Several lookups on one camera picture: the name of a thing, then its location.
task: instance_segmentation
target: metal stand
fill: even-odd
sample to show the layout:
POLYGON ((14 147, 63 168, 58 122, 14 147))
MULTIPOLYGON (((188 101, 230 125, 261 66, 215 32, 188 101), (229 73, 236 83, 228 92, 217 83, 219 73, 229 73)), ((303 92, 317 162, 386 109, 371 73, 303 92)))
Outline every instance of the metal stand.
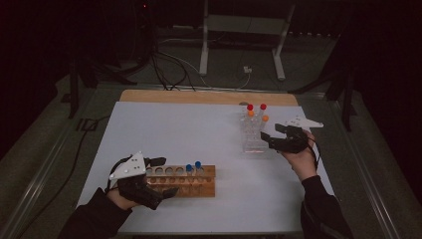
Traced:
POLYGON ((204 26, 201 62, 199 75, 206 76, 208 68, 208 31, 259 33, 269 35, 280 35, 279 45, 273 49, 274 65, 277 72, 277 79, 282 81, 286 78, 283 70, 280 54, 289 31, 290 23, 295 5, 291 5, 288 16, 285 19, 252 18, 239 16, 222 16, 208 13, 208 0, 204 2, 204 26))

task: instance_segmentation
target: cable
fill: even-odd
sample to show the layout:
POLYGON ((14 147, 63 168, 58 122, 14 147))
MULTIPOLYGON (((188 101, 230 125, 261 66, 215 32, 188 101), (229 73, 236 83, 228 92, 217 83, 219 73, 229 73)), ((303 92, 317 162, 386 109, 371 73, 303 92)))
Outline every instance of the cable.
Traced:
POLYGON ((176 89, 177 89, 177 85, 179 85, 179 84, 183 83, 183 82, 184 82, 184 80, 186 80, 186 79, 188 79, 189 85, 190 85, 190 87, 192 88, 192 90, 193 90, 193 91, 195 91, 195 89, 193 88, 192 83, 191 83, 191 81, 190 81, 190 76, 189 76, 188 72, 186 71, 186 68, 183 66, 183 64, 182 64, 182 63, 181 63, 178 59, 176 59, 176 58, 174 58, 174 57, 172 57, 172 56, 169 56, 169 55, 163 54, 163 53, 161 53, 161 52, 158 52, 157 54, 167 57, 168 59, 167 59, 167 58, 163 58, 163 57, 160 57, 160 59, 165 60, 165 61, 169 61, 169 62, 171 62, 171 63, 173 63, 173 64, 176 64, 176 65, 177 65, 177 66, 179 66, 179 67, 182 69, 182 71, 183 71, 183 74, 184 74, 183 78, 182 78, 181 80, 179 80, 178 82, 176 82, 175 84, 173 84, 173 85, 171 86, 171 88, 170 88, 170 91, 172 91, 174 88, 176 88, 176 89))
POLYGON ((208 88, 210 88, 210 89, 213 89, 213 87, 211 87, 211 86, 209 86, 206 82, 205 82, 205 80, 201 77, 201 75, 199 74, 199 70, 198 69, 196 69, 192 64, 190 64, 189 62, 187 62, 187 61, 185 61, 185 60, 183 60, 183 59, 180 59, 180 58, 177 58, 177 57, 174 57, 174 56, 171 56, 171 55, 169 55, 169 54, 167 54, 167 53, 163 53, 163 52, 160 52, 161 54, 163 54, 163 55, 165 55, 165 56, 168 56, 168 57, 171 57, 171 58, 174 58, 174 59, 177 59, 177 60, 179 60, 180 62, 183 62, 184 64, 186 64, 186 65, 188 65, 189 67, 191 67, 193 70, 195 70, 195 72, 196 73, 198 73, 198 76, 199 76, 199 78, 201 79, 201 81, 202 81, 202 83, 206 86, 206 87, 208 87, 208 88))
POLYGON ((100 119, 94 119, 94 122, 89 126, 89 128, 87 128, 87 130, 84 132, 84 134, 83 134, 83 136, 82 136, 82 138, 80 140, 80 143, 78 145, 77 153, 75 154, 75 158, 74 158, 74 163, 72 165, 72 169, 69 172, 68 177, 65 179, 65 181, 63 182, 63 184, 60 186, 59 190, 53 195, 53 197, 44 205, 44 207, 42 207, 40 209, 40 211, 38 211, 37 214, 35 214, 35 216, 27 224, 27 226, 21 231, 21 233, 18 235, 17 238, 21 238, 25 234, 25 232, 31 227, 31 225, 38 219, 38 217, 44 212, 44 210, 46 210, 47 207, 49 207, 50 204, 57 198, 57 196, 59 196, 59 194, 62 192, 62 190, 65 188, 66 184, 69 182, 69 180, 71 179, 72 175, 74 174, 75 168, 76 168, 77 163, 78 163, 79 154, 81 152, 81 147, 83 145, 83 142, 84 142, 85 137, 87 136, 87 133, 90 131, 90 128, 96 127, 101 120, 105 120, 107 118, 109 118, 109 116, 103 117, 103 118, 100 118, 100 119))

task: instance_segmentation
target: black cable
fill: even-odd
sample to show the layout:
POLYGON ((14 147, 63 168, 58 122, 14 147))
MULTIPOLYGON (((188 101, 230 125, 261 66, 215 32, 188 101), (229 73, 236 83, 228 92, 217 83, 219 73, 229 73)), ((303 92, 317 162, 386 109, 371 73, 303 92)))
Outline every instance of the black cable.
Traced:
POLYGON ((84 132, 84 135, 82 136, 80 143, 78 145, 78 149, 77 149, 77 153, 75 154, 75 158, 74 158, 74 163, 72 165, 72 169, 68 175, 68 177, 66 178, 66 180, 64 181, 64 183, 61 185, 61 187, 59 188, 59 190, 53 195, 53 197, 44 205, 43 208, 40 209, 40 211, 38 211, 37 214, 35 214, 35 216, 32 218, 32 220, 27 224, 27 226, 21 231, 21 233, 19 234, 19 236, 17 236, 16 238, 21 238, 25 232, 31 227, 31 225, 38 219, 38 217, 44 212, 44 210, 47 209, 48 206, 50 206, 50 204, 57 198, 57 196, 59 196, 59 194, 62 192, 62 190, 65 188, 66 184, 69 182, 69 180, 71 179, 72 175, 74 174, 75 168, 77 166, 77 162, 79 159, 79 154, 81 152, 81 147, 83 145, 84 139, 87 135, 87 133, 90 131, 90 128, 95 128, 99 122, 101 120, 105 120, 109 118, 108 117, 103 117, 100 119, 94 119, 94 122, 89 126, 89 128, 87 128, 87 130, 84 132))
POLYGON ((166 59, 166 58, 160 57, 160 59, 163 59, 163 60, 166 60, 166 61, 169 61, 169 62, 171 62, 171 63, 174 63, 174 64, 178 65, 178 66, 182 69, 183 74, 184 74, 184 76, 183 76, 183 78, 182 78, 181 80, 179 80, 178 82, 176 82, 175 84, 173 84, 173 86, 170 88, 170 91, 171 91, 173 88, 176 88, 176 86, 177 86, 177 85, 179 85, 179 84, 183 83, 186 79, 188 80, 189 85, 190 85, 190 87, 192 88, 192 90, 193 90, 193 91, 195 91, 195 89, 194 89, 194 87, 193 87, 193 85, 192 85, 192 82, 190 81, 190 76, 189 76, 189 73, 187 72, 187 70, 186 70, 186 68, 184 67, 184 65, 183 65, 183 64, 182 64, 182 63, 181 63, 181 62, 180 62, 177 58, 175 58, 175 57, 169 56, 169 55, 167 55, 167 54, 163 54, 163 53, 161 53, 161 52, 158 52, 158 54, 160 54, 160 55, 162 55, 162 56, 164 56, 164 57, 168 58, 168 59, 166 59))
POLYGON ((174 88, 175 89, 177 89, 177 90, 179 90, 178 88, 177 88, 177 85, 179 85, 179 84, 181 84, 182 82, 184 82, 184 80, 186 79, 186 76, 187 76, 187 72, 186 72, 186 69, 184 69, 184 67, 183 67, 183 65, 181 65, 181 63, 179 62, 179 61, 172 61, 172 60, 170 60, 170 59, 166 59, 166 58, 163 58, 163 57, 159 57, 159 56, 157 56, 157 58, 159 58, 159 59, 162 59, 162 60, 164 60, 164 61, 168 61, 168 62, 170 62, 170 63, 174 63, 174 64, 176 64, 176 65, 178 65, 179 67, 181 67, 181 69, 183 70, 183 77, 182 77, 182 79, 180 79, 179 81, 177 81, 176 83, 174 83, 174 84, 172 84, 171 85, 171 88, 170 88, 170 91, 172 91, 174 88))
POLYGON ((155 71, 155 75, 157 76, 158 80, 161 82, 161 84, 162 84, 162 86, 164 87, 164 89, 165 89, 166 91, 168 91, 167 84, 165 83, 166 79, 165 79, 165 78, 163 78, 163 73, 162 73, 162 71, 158 68, 158 65, 157 65, 156 60, 155 60, 155 58, 154 58, 154 56, 153 56, 153 55, 151 56, 151 62, 152 62, 152 67, 153 67, 153 69, 154 69, 154 71, 155 71))

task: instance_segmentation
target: blue cap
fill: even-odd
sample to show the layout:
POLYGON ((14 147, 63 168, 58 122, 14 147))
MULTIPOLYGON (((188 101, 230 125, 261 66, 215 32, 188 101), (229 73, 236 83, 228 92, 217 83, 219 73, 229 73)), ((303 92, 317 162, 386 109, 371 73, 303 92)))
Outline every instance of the blue cap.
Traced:
POLYGON ((201 162, 200 161, 196 161, 195 162, 195 167, 196 168, 201 168, 201 162))

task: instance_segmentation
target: floor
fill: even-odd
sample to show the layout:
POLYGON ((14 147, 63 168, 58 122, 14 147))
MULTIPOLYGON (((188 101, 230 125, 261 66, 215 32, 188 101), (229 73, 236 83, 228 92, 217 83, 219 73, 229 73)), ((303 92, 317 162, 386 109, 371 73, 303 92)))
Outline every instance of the floor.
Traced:
MULTIPOLYGON (((200 77, 197 71, 201 41, 195 36, 200 35, 194 32, 189 36, 189 40, 182 34, 160 39, 160 54, 155 55, 158 68, 148 64, 138 73, 129 76, 129 80, 137 82, 136 86, 123 86, 101 74, 96 89, 85 89, 80 85, 81 106, 74 119, 68 119, 70 106, 61 103, 63 95, 69 92, 69 77, 58 82, 58 96, 0 162, 1 175, 8 175, 0 182, 2 230, 6 226, 10 228, 8 220, 21 213, 22 220, 17 220, 19 223, 11 226, 16 229, 15 238, 18 237, 18 231, 25 231, 21 238, 57 237, 66 219, 75 209, 106 129, 105 119, 96 131, 84 136, 82 131, 75 130, 79 119, 100 119, 109 116, 113 104, 118 101, 124 89, 162 89, 163 85, 154 69, 159 69, 161 80, 169 87, 184 79, 186 71, 190 82, 187 78, 184 79, 173 87, 175 91, 285 93, 314 81, 335 45, 335 39, 330 38, 288 36, 282 52, 286 79, 279 81, 271 58, 272 39, 262 39, 259 43, 252 39, 245 43, 238 35, 217 35, 215 39, 218 41, 210 44, 208 75, 200 77), (238 44, 246 44, 247 47, 238 47, 238 44), (251 67, 252 73, 244 73, 244 66, 251 67), (48 166, 50 170, 44 170, 45 175, 37 174, 48 166), (67 181, 73 167, 75 171, 67 181), (67 183, 57 198, 49 202, 65 181, 67 183), (33 200, 23 197, 30 183, 39 183, 38 190, 32 191, 33 194, 30 195, 33 200)), ((125 67, 132 64, 121 62, 125 67)), ((318 86, 298 95, 297 98, 308 118, 323 121, 325 124, 324 129, 316 129, 314 134, 320 140, 325 154, 325 168, 355 238, 418 238, 422 235, 420 204, 397 168, 359 93, 354 92, 353 95, 355 114, 350 117, 352 131, 348 132, 339 120, 342 98, 335 102, 327 101, 324 98, 327 87, 327 84, 318 86)), ((133 236, 117 235, 115 238, 133 236)), ((303 236, 298 232, 280 235, 135 238, 289 239, 303 236)))

